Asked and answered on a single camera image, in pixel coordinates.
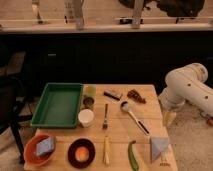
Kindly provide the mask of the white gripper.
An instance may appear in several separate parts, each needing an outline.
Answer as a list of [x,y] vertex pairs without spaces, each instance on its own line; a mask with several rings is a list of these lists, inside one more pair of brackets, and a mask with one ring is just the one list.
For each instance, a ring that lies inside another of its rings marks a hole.
[[164,126],[168,127],[176,118],[175,112],[178,112],[183,107],[184,99],[173,98],[167,95],[159,95],[158,99],[160,101],[161,107],[166,111],[164,113]]

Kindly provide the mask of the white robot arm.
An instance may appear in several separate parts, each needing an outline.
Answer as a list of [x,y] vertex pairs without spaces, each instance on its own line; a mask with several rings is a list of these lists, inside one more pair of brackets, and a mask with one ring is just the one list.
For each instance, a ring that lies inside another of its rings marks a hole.
[[201,115],[213,125],[213,88],[205,85],[208,71],[200,63],[174,69],[165,77],[166,87],[158,96],[163,110],[163,125],[168,127],[186,101],[202,110]]

